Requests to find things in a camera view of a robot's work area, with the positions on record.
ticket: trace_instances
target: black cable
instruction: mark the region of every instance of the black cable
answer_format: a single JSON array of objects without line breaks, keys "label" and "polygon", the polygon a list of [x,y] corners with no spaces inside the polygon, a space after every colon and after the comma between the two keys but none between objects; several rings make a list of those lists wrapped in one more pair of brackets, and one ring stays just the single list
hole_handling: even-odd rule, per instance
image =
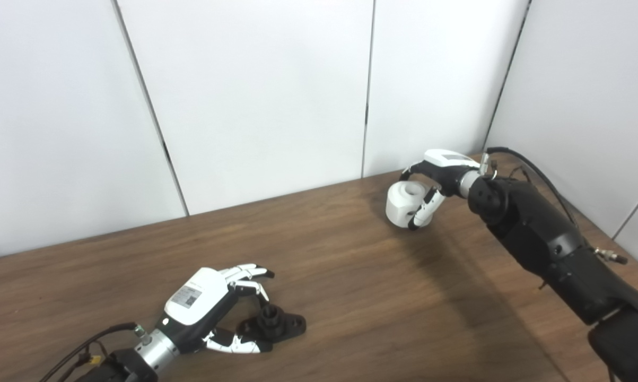
[{"label": "black cable", "polygon": [[74,370],[76,370],[76,368],[79,368],[85,365],[86,363],[90,362],[90,360],[91,360],[90,353],[78,354],[78,361],[76,361],[75,363],[72,363],[72,365],[69,368],[67,368],[67,370],[62,374],[62,376],[57,380],[57,382],[64,382],[67,378],[69,378],[69,376],[71,376],[71,373],[73,373]]},{"label": "black cable", "polygon": [[109,358],[109,353],[107,353],[106,348],[104,347],[104,345],[102,345],[102,343],[100,341],[95,341],[95,343],[100,346],[100,350],[102,352],[102,355],[104,355],[104,358],[105,359]]},{"label": "black cable", "polygon": [[571,223],[575,225],[576,228],[578,228],[578,223],[573,217],[573,213],[569,211],[568,206],[566,206],[566,204],[564,203],[564,199],[562,198],[562,195],[559,193],[559,191],[557,191],[557,188],[554,186],[554,184],[552,184],[552,182],[549,181],[547,176],[542,171],[540,171],[540,169],[535,164],[533,164],[530,160],[524,157],[524,155],[519,154],[515,150],[511,150],[507,147],[489,147],[486,149],[486,154],[489,154],[489,155],[494,154],[496,152],[503,152],[505,154],[510,154],[513,157],[520,159],[522,162],[525,163],[525,165],[529,166],[533,170],[533,172],[535,172],[537,176],[539,176],[545,182],[547,187],[552,191],[552,194],[554,194],[554,197],[557,198],[557,201],[559,202],[559,204],[562,205],[562,208],[564,209],[566,216],[568,216],[569,220],[571,220]]},{"label": "black cable", "polygon": [[71,358],[74,358],[76,354],[81,353],[81,350],[88,348],[88,346],[90,346],[91,343],[95,342],[101,337],[114,332],[132,331],[136,327],[137,327],[137,324],[135,324],[134,322],[127,322],[125,324],[110,326],[109,328],[106,328],[103,331],[95,334],[94,336],[90,337],[87,341],[85,341],[84,343],[79,345],[77,348],[75,348],[71,353],[67,354],[66,357],[62,358],[62,361],[59,361],[57,365],[55,365],[55,367],[50,369],[50,371],[47,374],[45,374],[45,377],[40,379],[39,382],[45,382],[46,380],[50,379],[50,377],[52,377],[52,375],[54,375],[60,368],[62,368],[62,366],[64,366],[65,363],[69,362]]}]

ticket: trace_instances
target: black fingertip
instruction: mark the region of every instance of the black fingertip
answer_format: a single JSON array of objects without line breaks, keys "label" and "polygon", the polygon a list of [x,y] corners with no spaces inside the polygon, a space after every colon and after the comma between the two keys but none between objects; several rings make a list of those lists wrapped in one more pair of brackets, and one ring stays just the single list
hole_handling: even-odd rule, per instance
[{"label": "black fingertip", "polygon": [[258,345],[260,353],[268,353],[272,351],[272,348],[274,348],[274,345],[271,342],[267,341],[258,341],[256,345]]},{"label": "black fingertip", "polygon": [[417,230],[418,227],[417,225],[415,225],[415,223],[413,222],[414,218],[411,218],[410,222],[408,222],[408,229],[411,231]]}]

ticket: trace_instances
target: white robotic hand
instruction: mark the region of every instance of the white robotic hand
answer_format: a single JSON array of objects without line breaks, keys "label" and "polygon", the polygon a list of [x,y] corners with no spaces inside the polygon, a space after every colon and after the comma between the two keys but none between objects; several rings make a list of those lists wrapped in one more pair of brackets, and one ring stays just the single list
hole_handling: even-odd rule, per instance
[{"label": "white robotic hand", "polygon": [[478,162],[457,152],[444,149],[427,150],[423,160],[411,164],[399,177],[399,181],[407,181],[413,174],[423,174],[438,184],[425,195],[423,203],[411,217],[408,228],[420,228],[447,196],[467,198],[469,188],[481,176],[479,168]]}]

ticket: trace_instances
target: sticker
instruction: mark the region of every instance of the sticker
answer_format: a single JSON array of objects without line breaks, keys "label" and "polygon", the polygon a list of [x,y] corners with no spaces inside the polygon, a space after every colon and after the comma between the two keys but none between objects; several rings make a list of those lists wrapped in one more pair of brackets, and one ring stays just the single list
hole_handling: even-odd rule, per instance
[{"label": "sticker", "polygon": [[170,300],[185,307],[186,309],[189,309],[200,296],[200,294],[200,291],[183,285],[182,288],[180,288],[180,290],[178,290],[178,292],[175,293],[173,295],[173,298],[171,298]]}]

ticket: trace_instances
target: wooden table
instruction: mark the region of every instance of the wooden table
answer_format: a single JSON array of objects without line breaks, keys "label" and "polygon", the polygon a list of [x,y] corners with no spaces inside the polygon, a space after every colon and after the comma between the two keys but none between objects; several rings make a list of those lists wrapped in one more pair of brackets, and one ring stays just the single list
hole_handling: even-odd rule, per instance
[{"label": "wooden table", "polygon": [[[151,328],[200,267],[258,263],[307,333],[261,355],[181,356],[162,381],[607,380],[588,329],[459,198],[418,232],[384,215],[398,172],[0,258],[0,380],[38,380],[91,334]],[[580,218],[590,241],[622,250]],[[638,288],[638,263],[612,265]],[[256,312],[239,303],[222,322]],[[128,333],[108,348],[136,343]]]}]

